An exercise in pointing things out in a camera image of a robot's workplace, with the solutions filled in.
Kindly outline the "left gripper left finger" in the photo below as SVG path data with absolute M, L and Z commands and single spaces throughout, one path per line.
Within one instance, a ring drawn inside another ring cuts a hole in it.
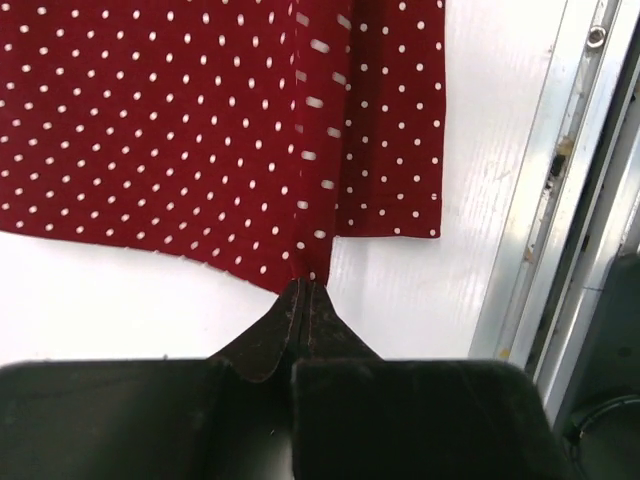
M 303 281 L 207 359 L 1 371 L 5 479 L 290 479 Z

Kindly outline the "red polka dot skirt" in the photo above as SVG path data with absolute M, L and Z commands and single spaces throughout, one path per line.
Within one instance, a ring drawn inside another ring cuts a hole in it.
M 441 1 L 5 1 L 1 228 L 278 292 L 440 234 Z

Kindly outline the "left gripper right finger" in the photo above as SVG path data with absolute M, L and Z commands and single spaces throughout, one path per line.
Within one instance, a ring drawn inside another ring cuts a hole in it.
M 568 479 L 540 397 L 491 360 L 384 360 L 299 281 L 292 371 L 298 479 Z

